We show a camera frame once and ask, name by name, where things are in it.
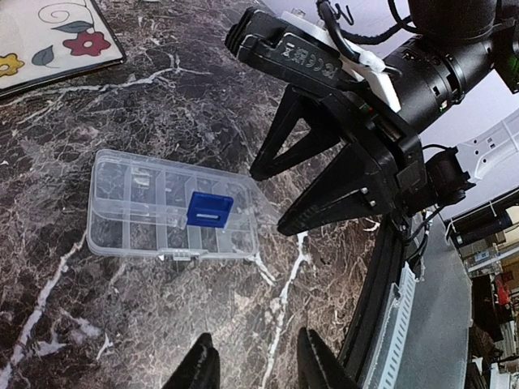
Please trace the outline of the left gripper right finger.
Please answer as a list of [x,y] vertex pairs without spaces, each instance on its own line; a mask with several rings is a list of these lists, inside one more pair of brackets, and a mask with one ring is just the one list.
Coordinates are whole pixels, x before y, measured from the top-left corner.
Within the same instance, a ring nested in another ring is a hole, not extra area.
[[297,341],[298,387],[305,389],[359,389],[332,350],[313,329],[302,327]]

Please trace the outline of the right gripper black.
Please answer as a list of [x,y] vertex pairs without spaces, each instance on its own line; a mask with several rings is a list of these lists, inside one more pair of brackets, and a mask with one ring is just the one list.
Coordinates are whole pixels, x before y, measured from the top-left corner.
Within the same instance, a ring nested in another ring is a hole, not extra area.
[[[347,92],[347,144],[278,221],[285,236],[338,221],[410,212],[426,186],[421,143],[398,114],[369,92]],[[327,151],[341,141],[324,102],[290,84],[250,167],[264,181]]]

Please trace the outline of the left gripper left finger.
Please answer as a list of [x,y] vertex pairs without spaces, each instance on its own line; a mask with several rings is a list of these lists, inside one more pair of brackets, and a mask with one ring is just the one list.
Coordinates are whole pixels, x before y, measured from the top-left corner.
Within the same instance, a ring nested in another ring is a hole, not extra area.
[[221,361],[210,333],[202,333],[163,389],[218,389],[221,387]]

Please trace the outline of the clear plastic pill organizer box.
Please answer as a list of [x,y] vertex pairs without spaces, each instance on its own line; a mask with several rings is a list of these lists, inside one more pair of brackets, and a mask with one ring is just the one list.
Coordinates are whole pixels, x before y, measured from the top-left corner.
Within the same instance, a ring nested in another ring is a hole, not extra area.
[[[190,226],[194,191],[234,199],[223,229]],[[278,211],[247,175],[103,149],[92,165],[87,241],[91,252],[178,261],[244,259]]]

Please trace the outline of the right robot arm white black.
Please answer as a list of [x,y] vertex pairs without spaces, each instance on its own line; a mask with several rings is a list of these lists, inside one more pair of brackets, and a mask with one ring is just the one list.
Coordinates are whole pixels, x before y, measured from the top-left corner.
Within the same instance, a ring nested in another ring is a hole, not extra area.
[[225,39],[240,62],[287,84],[251,166],[255,180],[341,145],[278,231],[375,215],[400,224],[463,200],[491,167],[496,144],[476,139],[469,168],[457,147],[425,160],[419,136],[492,71],[517,92],[517,2],[412,1],[410,15],[378,36],[344,31],[328,1],[317,11],[321,26],[251,7]]

